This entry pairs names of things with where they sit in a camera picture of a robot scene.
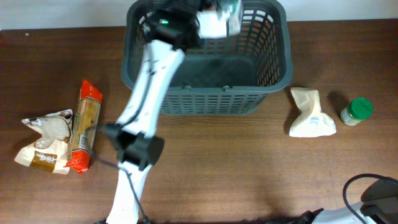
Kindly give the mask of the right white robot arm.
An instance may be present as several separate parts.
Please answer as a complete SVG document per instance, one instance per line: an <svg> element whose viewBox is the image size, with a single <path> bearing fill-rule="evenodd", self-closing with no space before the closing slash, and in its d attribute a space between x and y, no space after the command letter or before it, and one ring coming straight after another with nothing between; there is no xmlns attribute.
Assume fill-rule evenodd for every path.
<svg viewBox="0 0 398 224"><path fill-rule="evenodd" d="M362 194L358 203L348 202L348 187L354 181L373 178L376 181ZM292 223L311 224L397 224L397 180L378 174L359 174L343 186L345 207L337 210L307 211Z"/></svg>

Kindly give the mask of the grey plastic shopping basket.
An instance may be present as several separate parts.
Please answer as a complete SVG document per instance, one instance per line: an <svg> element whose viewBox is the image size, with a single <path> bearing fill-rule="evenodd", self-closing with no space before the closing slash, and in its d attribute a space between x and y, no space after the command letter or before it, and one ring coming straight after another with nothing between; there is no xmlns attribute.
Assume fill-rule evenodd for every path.
<svg viewBox="0 0 398 224"><path fill-rule="evenodd" d="M207 39L187 52L160 112L167 115L249 114L291 81L285 10L273 0L244 1L238 36Z"/></svg>

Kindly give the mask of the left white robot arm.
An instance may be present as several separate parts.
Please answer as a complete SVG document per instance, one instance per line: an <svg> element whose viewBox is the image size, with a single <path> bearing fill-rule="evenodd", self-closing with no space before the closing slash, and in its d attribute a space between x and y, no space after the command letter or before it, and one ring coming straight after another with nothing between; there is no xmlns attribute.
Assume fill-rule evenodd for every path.
<svg viewBox="0 0 398 224"><path fill-rule="evenodd" d="M140 199L164 146L164 140L155 136L160 107L185 51L201 43L198 12L217 9L217 1L167 1L144 20L141 31L146 43L132 95L116 123L99 127L118 152L116 164L100 160L118 170L105 223L138 223L140 218L150 222Z"/></svg>

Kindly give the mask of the red spaghetti packet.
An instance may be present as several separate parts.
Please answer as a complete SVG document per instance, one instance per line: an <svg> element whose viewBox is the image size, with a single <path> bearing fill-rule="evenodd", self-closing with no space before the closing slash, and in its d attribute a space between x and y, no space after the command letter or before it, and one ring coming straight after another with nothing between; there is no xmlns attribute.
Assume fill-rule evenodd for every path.
<svg viewBox="0 0 398 224"><path fill-rule="evenodd" d="M78 174L86 172L90 166L102 100L103 94L89 81L83 80L65 165Z"/></svg>

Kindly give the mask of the tissue multipack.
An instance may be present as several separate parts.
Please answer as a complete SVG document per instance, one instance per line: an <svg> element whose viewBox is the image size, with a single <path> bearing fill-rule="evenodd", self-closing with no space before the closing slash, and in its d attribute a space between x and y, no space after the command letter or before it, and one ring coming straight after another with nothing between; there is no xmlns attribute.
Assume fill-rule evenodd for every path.
<svg viewBox="0 0 398 224"><path fill-rule="evenodd" d="M226 36L240 33L243 19L242 0L216 0L217 19L226 27Z"/></svg>

